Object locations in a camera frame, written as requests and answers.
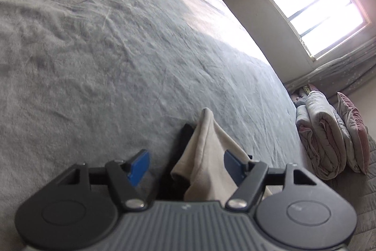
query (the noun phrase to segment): bed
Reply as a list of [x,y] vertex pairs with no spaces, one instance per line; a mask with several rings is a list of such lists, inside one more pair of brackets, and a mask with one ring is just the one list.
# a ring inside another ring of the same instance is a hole
[[21,202],[76,162],[149,149],[148,193],[205,107],[255,159],[308,165],[294,104],[222,0],[0,0],[0,12],[1,250],[23,247]]
[[376,250],[376,141],[370,142],[370,164],[367,175],[353,172],[349,167],[328,185],[349,201],[358,215],[358,224],[349,244],[349,250]]

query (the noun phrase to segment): gray curtain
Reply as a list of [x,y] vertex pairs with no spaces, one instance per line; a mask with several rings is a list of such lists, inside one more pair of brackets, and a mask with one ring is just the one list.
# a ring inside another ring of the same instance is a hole
[[348,95],[375,76],[376,37],[347,55],[284,85],[289,93],[293,93],[308,83],[313,84],[334,104],[337,102],[337,92]]

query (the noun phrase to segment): blue tab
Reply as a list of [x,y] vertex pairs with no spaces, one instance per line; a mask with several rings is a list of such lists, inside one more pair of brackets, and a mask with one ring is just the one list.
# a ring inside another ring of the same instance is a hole
[[145,172],[149,169],[150,155],[146,150],[141,150],[132,161],[130,165],[130,172],[128,179],[132,186],[137,186],[144,176]]
[[228,150],[224,153],[224,167],[237,186],[246,178],[243,164]]

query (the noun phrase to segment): white towel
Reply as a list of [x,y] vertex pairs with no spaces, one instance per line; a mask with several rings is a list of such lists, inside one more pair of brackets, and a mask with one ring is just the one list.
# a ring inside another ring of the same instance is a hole
[[[219,200],[222,205],[235,192],[237,186],[224,167],[224,153],[230,150],[242,163],[250,161],[248,155],[214,120],[213,112],[204,109],[198,125],[182,157],[171,174],[190,181],[185,201]],[[264,197],[271,195],[266,188]]]

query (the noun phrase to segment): pink pillow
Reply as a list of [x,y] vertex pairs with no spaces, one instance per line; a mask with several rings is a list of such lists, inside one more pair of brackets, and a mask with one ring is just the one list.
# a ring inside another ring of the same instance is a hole
[[355,159],[360,170],[366,174],[370,162],[370,143],[363,119],[358,109],[344,94],[337,93],[337,113],[342,118],[349,131],[354,145]]

